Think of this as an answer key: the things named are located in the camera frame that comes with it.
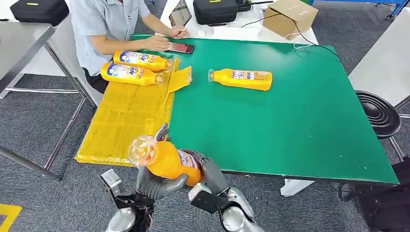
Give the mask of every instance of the phone screen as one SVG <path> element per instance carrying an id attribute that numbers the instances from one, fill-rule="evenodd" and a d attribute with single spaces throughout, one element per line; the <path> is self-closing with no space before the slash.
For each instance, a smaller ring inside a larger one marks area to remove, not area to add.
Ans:
<path id="1" fill-rule="evenodd" d="M 193 51 L 193 45 L 184 44 L 184 43 L 171 43 L 171 52 L 182 52 L 191 54 Z"/>

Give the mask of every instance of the black bag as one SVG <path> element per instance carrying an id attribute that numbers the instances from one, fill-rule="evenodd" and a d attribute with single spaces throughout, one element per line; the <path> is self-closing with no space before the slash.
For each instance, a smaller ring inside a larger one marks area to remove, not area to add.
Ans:
<path id="1" fill-rule="evenodd" d="M 20 22 L 49 23 L 57 26 L 69 10 L 65 0 L 19 0 L 10 10 Z"/>
<path id="2" fill-rule="evenodd" d="M 400 185 L 391 188 L 357 186 L 358 202 L 371 229 L 410 232 L 410 159 L 392 165 Z"/>
<path id="3" fill-rule="evenodd" d="M 201 25 L 233 22 L 238 13 L 235 0 L 193 0 L 196 21 Z"/>

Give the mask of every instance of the gray shirt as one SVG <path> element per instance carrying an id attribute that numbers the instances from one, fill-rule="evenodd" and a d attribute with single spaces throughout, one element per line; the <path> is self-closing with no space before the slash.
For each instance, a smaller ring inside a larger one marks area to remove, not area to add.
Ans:
<path id="1" fill-rule="evenodd" d="M 102 55 L 92 45 L 90 35 L 106 35 L 109 40 L 129 41 L 138 15 L 150 14 L 144 0 L 71 0 L 70 12 L 74 29 L 77 58 L 91 76 L 112 59 Z"/>

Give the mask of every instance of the black case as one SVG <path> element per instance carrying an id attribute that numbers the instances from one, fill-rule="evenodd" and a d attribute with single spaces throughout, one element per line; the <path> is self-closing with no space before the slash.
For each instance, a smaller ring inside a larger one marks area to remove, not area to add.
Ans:
<path id="1" fill-rule="evenodd" d="M 233 22 L 238 13 L 235 0 L 193 0 L 193 9 L 201 25 Z"/>
<path id="2" fill-rule="evenodd" d="M 65 0 L 19 0 L 10 10 L 20 22 L 53 26 L 57 26 L 69 13 Z"/>

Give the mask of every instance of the green table surface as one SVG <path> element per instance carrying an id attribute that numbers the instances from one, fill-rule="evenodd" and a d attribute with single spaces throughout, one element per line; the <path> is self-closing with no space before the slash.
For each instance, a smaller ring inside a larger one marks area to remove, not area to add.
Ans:
<path id="1" fill-rule="evenodd" d="M 146 36 L 134 35 L 132 39 Z M 330 51 L 289 43 L 184 39 L 193 81 L 175 95 L 170 136 L 224 171 L 397 184 L 346 73 Z M 209 69 L 269 71 L 269 91 L 209 83 Z"/>

